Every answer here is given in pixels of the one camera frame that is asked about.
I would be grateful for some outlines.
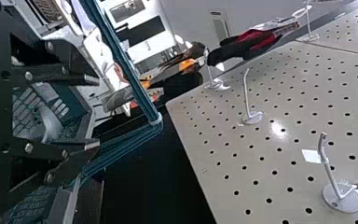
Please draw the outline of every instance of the bolt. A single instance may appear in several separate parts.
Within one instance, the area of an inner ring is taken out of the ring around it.
[[[25,73],[25,79],[27,79],[27,81],[32,81],[33,78],[34,76],[32,75],[32,73],[30,72]]]
[[[52,173],[47,174],[46,178],[45,178],[45,182],[49,184],[49,183],[53,182],[53,179],[54,179],[54,174],[52,174]]]
[[[62,152],[62,157],[63,157],[64,159],[67,159],[68,156],[69,156],[68,152],[67,152],[66,150],[64,150],[64,151]]]
[[[34,146],[31,143],[27,143],[27,145],[25,145],[24,151],[26,153],[31,154],[33,150]]]
[[[54,51],[54,46],[53,46],[53,44],[51,44],[51,42],[48,42],[48,50],[50,52]]]

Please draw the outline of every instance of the white card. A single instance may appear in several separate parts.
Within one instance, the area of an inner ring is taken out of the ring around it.
[[[317,150],[302,149],[305,161],[312,163],[322,163],[321,156]]]

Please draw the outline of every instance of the white perforated table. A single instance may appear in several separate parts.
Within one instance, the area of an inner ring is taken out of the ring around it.
[[[318,34],[320,39],[311,44],[358,53],[358,9],[312,33]]]
[[[248,67],[250,105],[265,115],[243,126]],[[324,203],[324,168],[301,153],[328,133],[337,180],[358,183],[358,54],[291,42],[220,78],[230,88],[167,104],[217,223],[358,224]]]

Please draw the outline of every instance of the black floor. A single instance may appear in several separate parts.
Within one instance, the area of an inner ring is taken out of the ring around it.
[[[163,132],[107,170],[101,223],[215,223],[168,113]]]

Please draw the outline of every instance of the black metal bracket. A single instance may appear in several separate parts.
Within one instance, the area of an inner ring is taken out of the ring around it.
[[[56,144],[67,150],[67,159],[47,172],[44,181],[51,186],[59,186],[64,179],[75,179],[100,149],[99,139],[78,139]]]
[[[15,87],[28,86],[36,82],[64,84],[68,86],[99,86],[100,79],[68,70],[61,63],[13,67]]]

